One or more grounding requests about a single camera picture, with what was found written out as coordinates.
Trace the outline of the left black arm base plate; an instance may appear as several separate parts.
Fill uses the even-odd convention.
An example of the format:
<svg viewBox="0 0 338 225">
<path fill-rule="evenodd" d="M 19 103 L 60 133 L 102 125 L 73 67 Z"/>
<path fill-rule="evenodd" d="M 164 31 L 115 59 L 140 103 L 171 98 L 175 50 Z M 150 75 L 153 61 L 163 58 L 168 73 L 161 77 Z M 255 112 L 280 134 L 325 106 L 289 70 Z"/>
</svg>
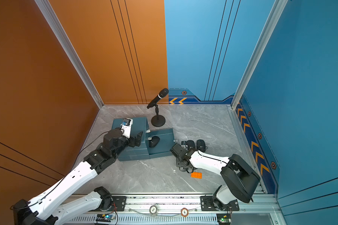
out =
<svg viewBox="0 0 338 225">
<path fill-rule="evenodd" d="M 92 210 L 92 211 L 97 211 L 97 212 L 123 212 L 125 210 L 126 206 L 126 196 L 114 196 L 112 197 L 112 201 L 108 206 L 102 206 L 100 205 L 99 208 Z"/>
</svg>

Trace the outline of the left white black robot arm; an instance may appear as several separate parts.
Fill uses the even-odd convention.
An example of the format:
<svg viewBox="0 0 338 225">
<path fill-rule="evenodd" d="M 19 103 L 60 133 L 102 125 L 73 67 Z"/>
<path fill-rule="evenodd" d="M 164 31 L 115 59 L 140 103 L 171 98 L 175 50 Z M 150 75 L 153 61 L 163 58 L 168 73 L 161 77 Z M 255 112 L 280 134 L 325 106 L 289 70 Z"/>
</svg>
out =
<svg viewBox="0 0 338 225">
<path fill-rule="evenodd" d="M 104 187 L 95 188 L 88 195 L 64 203 L 75 191 L 112 165 L 127 147 L 140 146 L 143 132 L 126 136 L 122 128 L 110 130 L 94 151 L 90 152 L 69 174 L 29 201 L 15 203 L 16 225 L 63 225 L 92 210 L 114 210 L 112 195 Z"/>
</svg>

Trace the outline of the teal drawer cabinet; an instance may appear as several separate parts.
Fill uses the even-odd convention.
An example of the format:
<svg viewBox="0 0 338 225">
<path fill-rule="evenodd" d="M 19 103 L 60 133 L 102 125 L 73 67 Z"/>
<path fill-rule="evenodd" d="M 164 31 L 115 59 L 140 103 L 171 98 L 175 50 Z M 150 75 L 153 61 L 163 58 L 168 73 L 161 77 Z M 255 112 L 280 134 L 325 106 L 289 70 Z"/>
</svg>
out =
<svg viewBox="0 0 338 225">
<path fill-rule="evenodd" d="M 131 134 L 129 144 L 118 156 L 119 161 L 150 159 L 147 146 L 147 130 L 149 124 L 146 117 L 131 119 Z"/>
</svg>

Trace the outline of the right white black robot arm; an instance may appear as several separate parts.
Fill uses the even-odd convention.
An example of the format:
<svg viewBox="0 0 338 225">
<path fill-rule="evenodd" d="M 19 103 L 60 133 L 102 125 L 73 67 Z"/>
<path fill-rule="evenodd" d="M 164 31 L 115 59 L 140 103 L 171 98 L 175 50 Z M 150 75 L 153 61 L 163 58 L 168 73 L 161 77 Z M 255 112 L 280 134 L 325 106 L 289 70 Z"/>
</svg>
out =
<svg viewBox="0 0 338 225">
<path fill-rule="evenodd" d="M 179 144 L 173 145 L 171 153 L 180 168 L 203 169 L 223 178 L 226 185 L 219 186 L 210 200 L 216 210 L 238 211 L 238 201 L 253 202 L 253 194 L 261 178 L 241 156 L 219 157 L 196 148 L 185 149 Z"/>
</svg>

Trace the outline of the black computer mouse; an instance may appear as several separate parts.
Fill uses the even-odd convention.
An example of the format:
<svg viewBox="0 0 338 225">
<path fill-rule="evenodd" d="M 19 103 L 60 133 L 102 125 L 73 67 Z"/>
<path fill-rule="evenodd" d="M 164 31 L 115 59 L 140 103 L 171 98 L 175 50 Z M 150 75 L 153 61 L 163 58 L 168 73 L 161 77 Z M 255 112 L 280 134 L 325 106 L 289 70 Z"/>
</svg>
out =
<svg viewBox="0 0 338 225">
<path fill-rule="evenodd" d="M 196 142 L 196 149 L 198 151 L 205 152 L 206 149 L 207 149 L 205 141 L 202 140 L 202 139 L 197 140 L 197 142 Z"/>
<path fill-rule="evenodd" d="M 186 147 L 188 149 L 188 151 L 190 150 L 196 150 L 196 145 L 195 145 L 195 142 L 193 140 L 188 140 L 186 141 Z"/>
<path fill-rule="evenodd" d="M 160 138 L 158 136 L 153 136 L 149 140 L 149 147 L 155 148 L 159 142 L 160 142 Z"/>
</svg>

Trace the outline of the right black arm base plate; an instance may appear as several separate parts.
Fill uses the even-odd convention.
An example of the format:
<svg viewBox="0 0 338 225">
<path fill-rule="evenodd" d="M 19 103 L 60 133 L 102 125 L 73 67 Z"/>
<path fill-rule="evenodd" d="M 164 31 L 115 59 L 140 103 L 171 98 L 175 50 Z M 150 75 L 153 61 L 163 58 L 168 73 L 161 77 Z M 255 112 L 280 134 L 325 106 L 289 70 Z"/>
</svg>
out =
<svg viewBox="0 0 338 225">
<path fill-rule="evenodd" d="M 202 211 L 239 211 L 238 201 L 235 199 L 227 204 L 219 201 L 214 196 L 201 196 L 201 210 Z"/>
</svg>

